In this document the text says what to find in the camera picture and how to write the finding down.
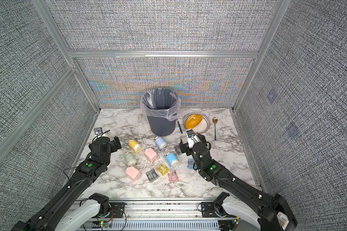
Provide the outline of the clear grey shavings tray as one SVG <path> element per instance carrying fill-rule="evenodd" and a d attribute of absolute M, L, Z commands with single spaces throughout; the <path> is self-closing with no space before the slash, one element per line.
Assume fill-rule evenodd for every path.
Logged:
<path fill-rule="evenodd" d="M 175 149 L 175 153 L 176 153 L 178 156 L 182 155 L 180 146 L 177 145 L 177 146 L 174 147 L 174 149 Z"/>
<path fill-rule="evenodd" d="M 153 182 L 153 181 L 155 181 L 156 179 L 159 178 L 159 176 L 156 173 L 155 169 L 151 169 L 150 171 L 146 172 L 146 176 L 147 176 L 149 182 Z"/>

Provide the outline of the clear blue shavings tray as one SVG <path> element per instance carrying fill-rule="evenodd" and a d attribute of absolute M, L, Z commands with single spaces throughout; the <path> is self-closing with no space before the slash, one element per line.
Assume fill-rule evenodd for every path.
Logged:
<path fill-rule="evenodd" d="M 188 169 L 194 170 L 195 162 L 193 159 L 188 159 Z"/>

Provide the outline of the bright blue pencil sharpener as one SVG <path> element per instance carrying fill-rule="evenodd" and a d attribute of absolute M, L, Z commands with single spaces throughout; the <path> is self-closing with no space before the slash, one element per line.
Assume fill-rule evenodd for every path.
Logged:
<path fill-rule="evenodd" d="M 174 153 L 168 153 L 165 155 L 165 159 L 169 167 L 174 167 L 178 164 L 178 159 Z"/>

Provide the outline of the yellow pencil sharpener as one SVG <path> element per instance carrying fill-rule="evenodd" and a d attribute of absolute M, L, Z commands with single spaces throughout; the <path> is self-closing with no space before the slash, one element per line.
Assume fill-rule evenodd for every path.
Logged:
<path fill-rule="evenodd" d="M 129 141 L 129 147 L 135 154 L 141 151 L 141 145 L 135 140 Z"/>

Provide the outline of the green pencil sharpener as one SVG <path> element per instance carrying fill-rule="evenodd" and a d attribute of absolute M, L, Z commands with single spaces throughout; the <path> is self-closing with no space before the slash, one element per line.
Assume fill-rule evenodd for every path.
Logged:
<path fill-rule="evenodd" d="M 137 159 L 135 157 L 135 154 L 133 154 L 131 152 L 125 153 L 124 160 L 125 160 L 127 166 L 134 166 L 135 164 L 137 164 Z"/>

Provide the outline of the light blue pencil sharpener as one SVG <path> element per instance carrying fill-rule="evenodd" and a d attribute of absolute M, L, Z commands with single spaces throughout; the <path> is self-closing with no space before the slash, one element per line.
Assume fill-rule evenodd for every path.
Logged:
<path fill-rule="evenodd" d="M 163 137 L 157 136 L 155 138 L 155 143 L 156 143 L 157 148 L 160 151 L 164 150 L 166 148 L 166 146 L 167 146 L 167 142 L 163 139 Z"/>

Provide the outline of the clear yellow shavings tray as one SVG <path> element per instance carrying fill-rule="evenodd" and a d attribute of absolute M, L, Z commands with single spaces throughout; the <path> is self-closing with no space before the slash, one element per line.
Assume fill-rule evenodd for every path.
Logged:
<path fill-rule="evenodd" d="M 160 172 L 162 176 L 165 176 L 169 172 L 169 168 L 164 164 L 159 164 L 157 166 L 157 170 Z"/>

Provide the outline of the pink pencil sharpener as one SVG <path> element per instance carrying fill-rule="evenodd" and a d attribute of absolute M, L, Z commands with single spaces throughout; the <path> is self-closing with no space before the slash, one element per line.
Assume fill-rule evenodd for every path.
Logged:
<path fill-rule="evenodd" d="M 150 163 L 153 163 L 157 159 L 158 155 L 154 149 L 148 148 L 145 150 L 145 157 Z"/>
<path fill-rule="evenodd" d="M 128 167 L 125 173 L 134 182 L 137 181 L 141 175 L 140 171 L 134 166 Z"/>

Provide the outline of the dark grey trash bin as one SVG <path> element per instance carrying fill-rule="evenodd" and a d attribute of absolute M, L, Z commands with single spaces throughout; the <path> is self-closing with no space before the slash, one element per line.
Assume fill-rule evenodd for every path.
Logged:
<path fill-rule="evenodd" d="M 155 88 L 142 95 L 140 108 L 153 134 L 165 137 L 175 130 L 181 100 L 172 89 Z"/>

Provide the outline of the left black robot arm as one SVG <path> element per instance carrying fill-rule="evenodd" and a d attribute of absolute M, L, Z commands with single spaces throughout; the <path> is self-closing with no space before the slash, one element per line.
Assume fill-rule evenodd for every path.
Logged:
<path fill-rule="evenodd" d="M 117 136 L 113 140 L 101 136 L 89 148 L 90 153 L 74 168 L 68 183 L 28 221 L 17 222 L 13 231 L 74 231 L 89 218 L 110 212 L 108 197 L 95 193 L 81 208 L 65 215 L 79 196 L 107 171 L 111 154 L 121 149 L 121 143 Z"/>

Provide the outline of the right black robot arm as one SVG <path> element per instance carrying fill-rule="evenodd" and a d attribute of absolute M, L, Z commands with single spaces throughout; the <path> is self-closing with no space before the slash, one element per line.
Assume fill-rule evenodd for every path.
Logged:
<path fill-rule="evenodd" d="M 249 206 L 259 217 L 257 220 L 262 231 L 294 231 L 297 219 L 294 216 L 286 199 L 275 194 L 274 196 L 262 192 L 245 183 L 225 166 L 212 159 L 209 142 L 195 142 L 192 147 L 189 143 L 179 143 L 181 153 L 192 156 L 198 173 L 208 182 L 213 183 L 233 194 Z"/>

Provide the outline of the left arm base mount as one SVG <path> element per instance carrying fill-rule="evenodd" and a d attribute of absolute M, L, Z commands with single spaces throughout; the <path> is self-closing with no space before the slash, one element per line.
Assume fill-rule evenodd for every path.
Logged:
<path fill-rule="evenodd" d="M 124 218 L 124 202 L 106 202 L 101 204 L 99 213 L 97 214 L 98 218 Z"/>

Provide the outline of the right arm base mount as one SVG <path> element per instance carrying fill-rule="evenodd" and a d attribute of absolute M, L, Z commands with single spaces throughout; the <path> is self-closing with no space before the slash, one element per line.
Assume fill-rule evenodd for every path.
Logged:
<path fill-rule="evenodd" d="M 213 202 L 201 202 L 197 206 L 197 210 L 201 213 L 203 218 L 235 218 L 234 215 L 229 215 L 219 205 Z"/>

